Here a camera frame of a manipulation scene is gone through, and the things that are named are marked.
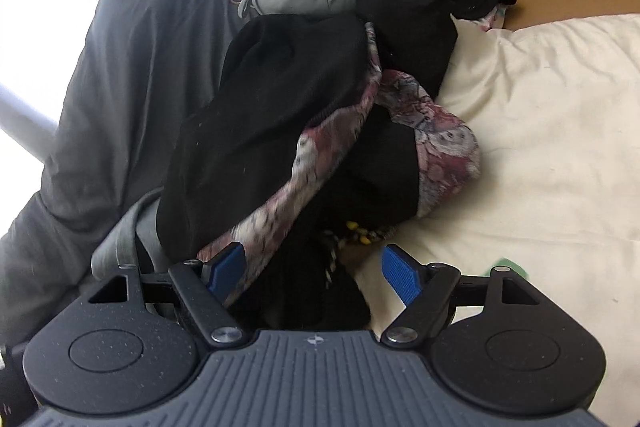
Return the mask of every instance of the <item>mattress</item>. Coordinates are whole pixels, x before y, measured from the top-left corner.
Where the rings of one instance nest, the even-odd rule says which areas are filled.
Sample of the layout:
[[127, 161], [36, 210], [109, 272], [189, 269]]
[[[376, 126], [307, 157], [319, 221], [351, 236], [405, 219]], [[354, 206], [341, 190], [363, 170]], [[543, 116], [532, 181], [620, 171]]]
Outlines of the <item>mattress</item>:
[[[438, 101], [476, 134], [481, 177], [392, 241], [424, 264], [470, 275], [501, 258], [522, 266], [606, 351], [592, 412], [612, 426], [636, 425], [640, 15], [516, 32], [456, 25]], [[369, 257], [356, 279], [379, 334], [402, 311], [380, 256]]]

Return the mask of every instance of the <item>green object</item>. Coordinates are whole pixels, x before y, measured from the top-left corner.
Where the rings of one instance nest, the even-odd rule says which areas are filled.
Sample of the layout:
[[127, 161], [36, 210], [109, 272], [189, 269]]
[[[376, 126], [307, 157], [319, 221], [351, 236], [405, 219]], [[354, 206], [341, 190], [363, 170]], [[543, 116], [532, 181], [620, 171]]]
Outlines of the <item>green object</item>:
[[507, 259], [506, 257], [503, 257], [502, 259], [498, 259], [498, 261], [493, 263], [491, 268], [486, 272], [484, 272], [482, 275], [484, 277], [489, 277], [489, 274], [491, 273], [492, 268], [496, 266], [508, 266], [514, 272], [516, 272], [520, 277], [523, 277], [523, 279], [527, 281], [529, 280], [529, 274], [526, 272], [526, 270], [519, 264], [515, 264], [513, 261], [511, 261], [510, 259]]

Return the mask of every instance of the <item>cream bedsheet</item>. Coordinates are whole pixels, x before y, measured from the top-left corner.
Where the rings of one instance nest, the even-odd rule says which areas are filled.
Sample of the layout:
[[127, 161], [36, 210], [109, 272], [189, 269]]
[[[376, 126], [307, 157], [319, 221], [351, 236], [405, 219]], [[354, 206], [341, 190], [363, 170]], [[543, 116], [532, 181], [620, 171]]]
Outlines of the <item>cream bedsheet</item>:
[[[481, 178], [393, 242], [480, 275], [502, 257], [593, 333], [607, 373], [591, 410], [640, 421], [640, 15], [459, 39], [439, 102], [482, 150]], [[402, 303], [379, 255], [357, 274], [380, 333]]]

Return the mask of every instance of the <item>crosshair symbol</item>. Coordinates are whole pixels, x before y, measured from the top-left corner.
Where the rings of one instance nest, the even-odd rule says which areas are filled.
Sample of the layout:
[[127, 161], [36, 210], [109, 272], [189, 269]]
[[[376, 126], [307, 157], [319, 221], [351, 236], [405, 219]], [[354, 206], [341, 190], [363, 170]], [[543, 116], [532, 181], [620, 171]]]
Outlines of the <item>crosshair symbol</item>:
[[318, 344], [322, 344], [324, 342], [324, 338], [322, 338], [320, 335], [316, 333], [314, 336], [309, 337], [306, 341], [309, 344], [313, 344], [314, 346], [317, 346]]

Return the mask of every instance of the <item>blue textured pad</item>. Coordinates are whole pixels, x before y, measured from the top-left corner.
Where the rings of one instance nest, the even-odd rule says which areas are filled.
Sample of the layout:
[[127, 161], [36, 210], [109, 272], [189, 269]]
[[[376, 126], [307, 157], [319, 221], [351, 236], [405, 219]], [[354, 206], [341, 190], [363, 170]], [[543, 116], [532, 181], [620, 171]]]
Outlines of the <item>blue textured pad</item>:
[[178, 396], [125, 417], [45, 409], [28, 427], [602, 427], [586, 411], [510, 419], [440, 388], [422, 359], [380, 346], [369, 331], [262, 331], [217, 351]]
[[405, 306], [422, 292], [420, 274], [393, 247], [385, 247], [382, 252], [382, 273]]
[[219, 255], [223, 256], [220, 261], [215, 257], [209, 261], [213, 266], [209, 280], [205, 281], [205, 286], [213, 293], [218, 302], [224, 303], [244, 274], [246, 258], [244, 248], [239, 243], [232, 247], [231, 252], [226, 253], [223, 250]]

